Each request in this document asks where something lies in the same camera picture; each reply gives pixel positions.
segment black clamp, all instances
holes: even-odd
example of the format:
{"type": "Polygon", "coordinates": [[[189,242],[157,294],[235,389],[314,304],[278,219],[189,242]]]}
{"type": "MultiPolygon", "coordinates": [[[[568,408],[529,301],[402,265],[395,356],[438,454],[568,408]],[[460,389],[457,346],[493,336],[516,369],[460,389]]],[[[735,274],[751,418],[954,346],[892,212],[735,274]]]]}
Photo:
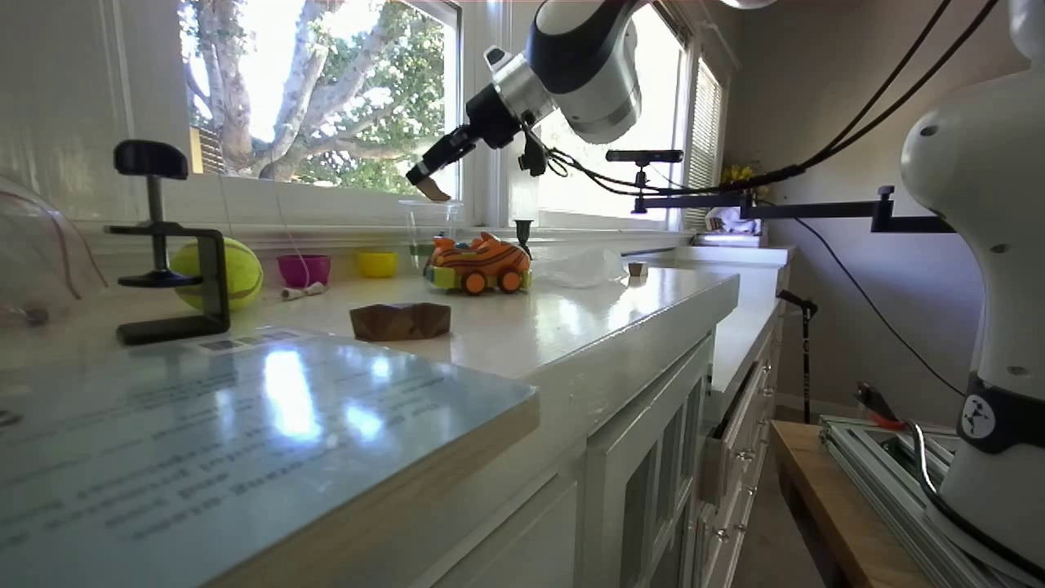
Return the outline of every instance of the black clamp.
{"type": "Polygon", "coordinates": [[[153,268],[144,274],[118,278],[124,287],[199,287],[202,314],[196,317],[167,317],[144,323],[121,323],[118,336],[127,346],[153,343],[153,340],[180,340],[202,333],[229,330],[229,284],[225,284],[225,238],[216,229],[183,229],[163,219],[160,176],[186,180],[186,157],[157,140],[124,140],[114,150],[114,167],[124,176],[147,176],[150,219],[140,225],[108,225],[114,235],[147,235],[153,245],[153,268]],[[167,268],[167,242],[170,238],[196,238],[199,245],[199,278],[183,278],[167,268]]]}

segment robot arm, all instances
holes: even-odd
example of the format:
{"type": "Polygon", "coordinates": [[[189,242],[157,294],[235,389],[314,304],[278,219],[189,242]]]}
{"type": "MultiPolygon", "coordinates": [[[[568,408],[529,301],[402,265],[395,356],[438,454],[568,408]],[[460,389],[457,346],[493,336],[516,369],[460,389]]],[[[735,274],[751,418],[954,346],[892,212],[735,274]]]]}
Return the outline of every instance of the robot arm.
{"type": "Polygon", "coordinates": [[[487,52],[493,82],[467,101],[467,124],[444,134],[405,176],[434,203],[431,173],[467,157],[477,140],[500,150],[516,131],[562,108],[588,144],[617,140],[640,114],[630,16],[647,0],[545,0],[526,56],[487,52]]]}

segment cabinet door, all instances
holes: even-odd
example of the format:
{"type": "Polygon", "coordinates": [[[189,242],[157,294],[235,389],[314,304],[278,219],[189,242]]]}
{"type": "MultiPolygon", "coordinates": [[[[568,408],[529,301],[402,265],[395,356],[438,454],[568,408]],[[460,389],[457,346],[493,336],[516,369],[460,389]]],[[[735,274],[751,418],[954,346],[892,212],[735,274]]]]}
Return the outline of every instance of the cabinet door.
{"type": "MultiPolygon", "coordinates": [[[[754,448],[751,457],[751,470],[761,470],[764,461],[764,444],[754,448]]],[[[699,536],[702,552],[699,552],[699,585],[702,588],[722,588],[732,585],[738,562],[741,562],[741,549],[748,539],[748,519],[751,519],[751,506],[758,497],[758,480],[745,477],[732,493],[728,503],[718,506],[718,516],[712,523],[702,523],[699,536]]]]}
{"type": "Polygon", "coordinates": [[[663,559],[686,549],[692,526],[689,497],[699,441],[699,405],[712,369],[712,340],[686,353],[650,392],[637,395],[588,441],[581,490],[581,585],[617,588],[663,578],[663,559]]]}
{"type": "Polygon", "coordinates": [[[709,431],[699,461],[699,500],[722,506],[738,480],[748,474],[751,448],[758,444],[761,428],[767,428],[767,372],[771,366],[751,363],[738,399],[728,408],[728,418],[709,431]]]}
{"type": "Polygon", "coordinates": [[[477,542],[438,588],[571,588],[578,480],[552,477],[506,523],[477,542]]]}

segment yellow ball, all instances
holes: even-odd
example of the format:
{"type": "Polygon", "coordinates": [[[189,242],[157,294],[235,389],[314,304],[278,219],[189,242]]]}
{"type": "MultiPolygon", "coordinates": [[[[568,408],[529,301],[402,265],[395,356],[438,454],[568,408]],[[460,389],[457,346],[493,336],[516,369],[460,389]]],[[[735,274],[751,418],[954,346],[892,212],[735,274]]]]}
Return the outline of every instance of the yellow ball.
{"type": "MultiPolygon", "coordinates": [[[[189,242],[180,252],[170,255],[170,268],[183,278],[199,278],[199,245],[189,242]]],[[[265,284],[265,268],[255,248],[225,238],[225,287],[229,287],[229,310],[248,307],[265,284]]],[[[176,287],[176,297],[183,297],[189,307],[202,310],[199,284],[176,287]]]]}

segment black cable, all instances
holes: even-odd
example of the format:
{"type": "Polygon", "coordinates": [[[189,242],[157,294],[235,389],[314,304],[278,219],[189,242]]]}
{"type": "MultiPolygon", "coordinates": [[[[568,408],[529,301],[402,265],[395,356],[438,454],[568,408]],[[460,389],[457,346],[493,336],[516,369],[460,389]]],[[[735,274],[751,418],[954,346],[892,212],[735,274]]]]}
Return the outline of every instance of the black cable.
{"type": "Polygon", "coordinates": [[[578,173],[585,173],[594,186],[614,193],[614,196],[640,196],[640,186],[634,180],[617,180],[617,176],[607,176],[607,173],[598,173],[591,167],[585,167],[581,160],[575,160],[571,154],[558,150],[558,147],[549,147],[545,154],[552,163],[562,163],[562,167],[571,167],[578,173]]]}
{"type": "MultiPolygon", "coordinates": [[[[895,98],[878,118],[872,118],[869,124],[862,124],[856,134],[849,134],[865,111],[885,95],[885,88],[898,78],[898,72],[911,62],[911,56],[921,49],[921,42],[927,39],[927,33],[937,26],[937,20],[947,13],[950,0],[944,0],[934,16],[921,26],[921,33],[914,36],[911,49],[905,52],[905,59],[885,75],[885,82],[878,85],[878,91],[869,98],[869,105],[813,157],[807,157],[803,163],[790,163],[790,167],[777,167],[738,183],[718,183],[718,186],[699,186],[699,189],[673,189],[673,186],[647,186],[647,193],[656,196],[709,196],[709,193],[748,193],[758,186],[771,186],[771,183],[784,183],[790,176],[807,173],[810,167],[843,154],[846,147],[852,147],[856,140],[862,140],[869,131],[875,131],[885,118],[892,118],[898,108],[905,108],[950,59],[954,52],[983,26],[983,20],[989,16],[989,10],[996,7],[996,0],[986,0],[983,10],[963,26],[963,33],[941,52],[941,59],[901,95],[895,98]]],[[[571,160],[568,167],[581,170],[585,176],[601,176],[604,183],[617,183],[617,186],[634,186],[627,180],[614,180],[604,173],[588,170],[581,160],[571,160]]]]}
{"type": "Polygon", "coordinates": [[[856,118],[820,150],[833,150],[836,144],[846,140],[846,134],[878,105],[878,98],[888,91],[888,85],[908,69],[908,62],[914,59],[914,52],[924,46],[924,39],[937,29],[941,16],[947,13],[950,0],[941,0],[941,7],[934,10],[934,16],[921,26],[921,33],[914,36],[914,42],[908,46],[908,52],[901,56],[901,62],[885,75],[885,82],[878,85],[878,91],[856,111],[856,118]]]}
{"type": "Polygon", "coordinates": [[[882,327],[954,395],[967,395],[963,389],[957,389],[954,382],[947,382],[892,323],[888,317],[878,310],[878,304],[872,301],[872,294],[856,281],[856,274],[846,268],[846,261],[836,255],[836,248],[803,219],[794,219],[797,225],[803,225],[823,248],[826,255],[839,265],[839,271],[849,278],[849,284],[859,291],[859,297],[872,307],[872,314],[882,320],[882,327]]]}
{"type": "Polygon", "coordinates": [[[895,98],[875,121],[862,124],[852,137],[846,137],[833,150],[810,157],[803,167],[816,167],[816,163],[843,154],[849,144],[862,140],[885,118],[892,118],[901,105],[908,105],[911,95],[918,95],[954,59],[954,52],[983,26],[983,20],[989,16],[993,7],[996,7],[996,0],[986,0],[983,10],[973,16],[973,23],[947,46],[947,52],[901,98],[895,98]]]}

